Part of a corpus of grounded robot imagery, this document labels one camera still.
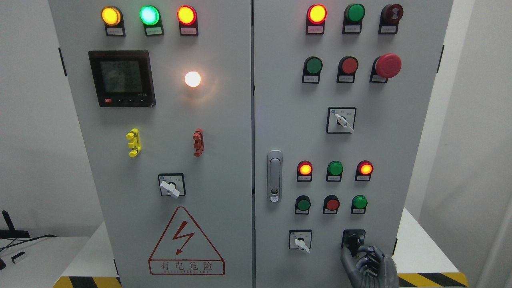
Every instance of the white indicator light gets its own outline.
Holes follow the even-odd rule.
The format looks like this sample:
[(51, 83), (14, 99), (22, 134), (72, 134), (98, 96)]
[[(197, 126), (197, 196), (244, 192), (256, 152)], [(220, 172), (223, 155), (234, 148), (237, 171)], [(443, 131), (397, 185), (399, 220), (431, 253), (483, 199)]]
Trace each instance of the white indicator light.
[(190, 71), (185, 75), (185, 83), (192, 88), (197, 87), (201, 83), (201, 75), (196, 71)]

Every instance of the electrical hazard warning sign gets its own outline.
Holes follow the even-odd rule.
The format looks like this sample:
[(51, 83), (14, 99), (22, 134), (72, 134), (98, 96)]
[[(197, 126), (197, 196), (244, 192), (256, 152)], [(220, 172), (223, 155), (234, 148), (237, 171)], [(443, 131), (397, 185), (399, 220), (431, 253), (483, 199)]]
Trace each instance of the electrical hazard warning sign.
[(225, 274), (224, 259), (183, 206), (174, 211), (148, 262), (153, 275)]

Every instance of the meter display screen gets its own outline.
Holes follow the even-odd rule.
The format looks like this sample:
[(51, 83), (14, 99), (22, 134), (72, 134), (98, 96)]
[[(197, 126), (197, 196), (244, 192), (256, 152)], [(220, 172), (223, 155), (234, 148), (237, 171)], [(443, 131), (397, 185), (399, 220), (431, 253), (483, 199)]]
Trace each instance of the meter display screen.
[(155, 105), (148, 51), (89, 51), (89, 60), (101, 107)]

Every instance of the white wall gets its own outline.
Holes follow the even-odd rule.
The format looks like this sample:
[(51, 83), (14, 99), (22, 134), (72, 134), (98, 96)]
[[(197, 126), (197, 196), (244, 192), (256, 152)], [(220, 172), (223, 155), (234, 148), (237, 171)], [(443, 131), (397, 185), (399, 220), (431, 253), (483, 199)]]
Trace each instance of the white wall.
[(480, 288), (512, 268), (511, 13), (510, 0), (475, 2), (419, 217)]
[(0, 22), (0, 210), (32, 236), (91, 235), (103, 217), (48, 2), (0, 1)]
[(453, 2), (444, 38), (443, 58), (432, 88), (405, 204), (416, 220), (421, 213), (474, 3), (475, 0), (454, 0)]

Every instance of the robotic hand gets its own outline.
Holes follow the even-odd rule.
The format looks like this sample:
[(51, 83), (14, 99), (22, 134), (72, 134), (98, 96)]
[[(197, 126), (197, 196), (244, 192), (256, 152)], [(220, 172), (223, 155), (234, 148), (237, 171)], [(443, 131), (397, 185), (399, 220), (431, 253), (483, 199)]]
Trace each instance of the robotic hand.
[(342, 247), (342, 264), (353, 288), (399, 288), (396, 266), (391, 256), (375, 246), (359, 246), (355, 254), (366, 254), (354, 262), (353, 253)]

